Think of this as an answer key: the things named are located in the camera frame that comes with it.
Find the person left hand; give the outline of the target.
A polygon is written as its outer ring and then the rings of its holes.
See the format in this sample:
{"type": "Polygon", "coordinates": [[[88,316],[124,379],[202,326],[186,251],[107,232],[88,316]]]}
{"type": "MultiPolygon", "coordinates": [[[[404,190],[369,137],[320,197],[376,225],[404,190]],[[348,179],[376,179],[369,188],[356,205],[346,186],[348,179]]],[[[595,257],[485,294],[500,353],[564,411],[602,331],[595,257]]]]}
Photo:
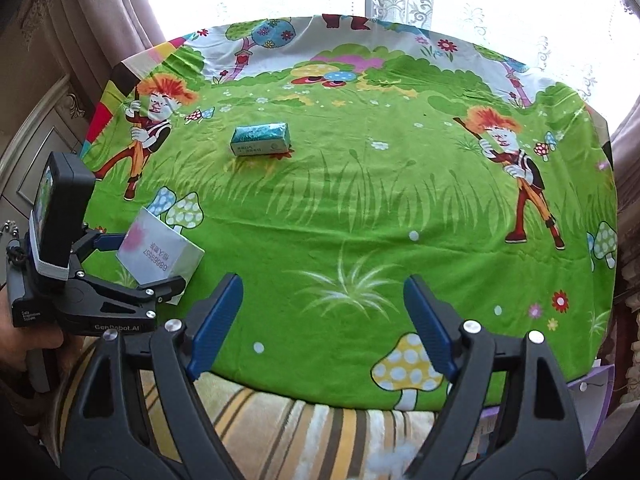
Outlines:
{"type": "Polygon", "coordinates": [[[2,287],[0,295],[0,362],[2,370],[24,372],[27,353],[32,350],[57,349],[64,335],[55,325],[15,327],[12,322],[8,293],[2,287]]]}

